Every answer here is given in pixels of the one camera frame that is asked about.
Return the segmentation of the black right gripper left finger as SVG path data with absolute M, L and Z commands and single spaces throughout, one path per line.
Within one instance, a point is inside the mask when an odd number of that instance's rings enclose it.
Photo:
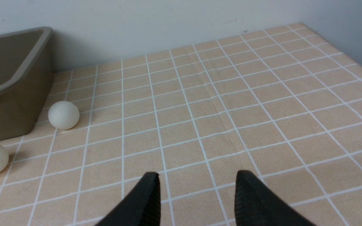
M 146 172 L 125 198 L 97 226 L 159 226 L 161 190 L 159 174 Z

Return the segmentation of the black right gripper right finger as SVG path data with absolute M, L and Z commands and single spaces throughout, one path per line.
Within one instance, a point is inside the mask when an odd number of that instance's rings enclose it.
M 272 192 L 255 174 L 239 170 L 235 185 L 237 226 L 314 226 Z

